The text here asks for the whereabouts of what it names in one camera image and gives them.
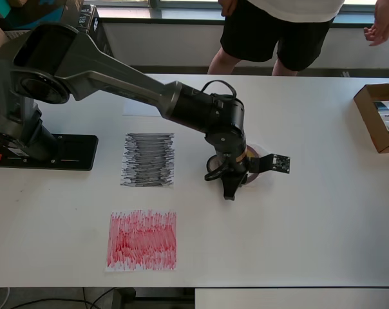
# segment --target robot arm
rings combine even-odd
[[[221,178],[225,198],[233,200],[248,171],[260,173],[274,165],[260,166],[259,159],[246,156],[244,106],[236,92],[208,95],[204,89],[162,84],[103,54],[88,35],[43,24],[0,49],[0,142],[30,158],[50,160],[57,142],[43,127],[33,100],[63,104],[70,94],[82,100],[103,90],[155,106],[163,118],[205,133],[220,163],[205,179]],[[288,160],[277,166],[274,170],[289,172]]]

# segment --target knee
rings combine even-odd
[[[240,62],[240,59],[230,56],[228,53],[226,53],[223,48],[220,48],[218,52],[218,59],[219,62],[226,65],[236,65]]]

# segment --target black scribble drawing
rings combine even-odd
[[[126,134],[121,185],[128,187],[173,185],[174,139],[174,133]]]

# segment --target paper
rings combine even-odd
[[[158,109],[154,106],[147,105],[141,102],[125,99],[123,106],[123,116],[152,116],[160,117]]]
[[[173,133],[126,134],[120,184],[127,187],[173,185],[174,139]]]
[[[107,272],[176,268],[176,213],[137,210],[113,212]]]

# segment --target white table surface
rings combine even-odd
[[[389,289],[197,288],[196,309],[389,309]]]
[[[91,172],[0,169],[0,286],[389,286],[389,154],[352,101],[389,80],[220,78],[245,104],[247,141],[289,155],[290,175],[268,172],[225,201],[204,181],[214,149],[202,134],[124,117],[124,99],[103,92],[39,103],[49,131],[99,146]],[[120,186],[124,134],[139,132],[176,133],[173,188]],[[176,270],[105,273],[110,214],[129,209],[177,211]]]

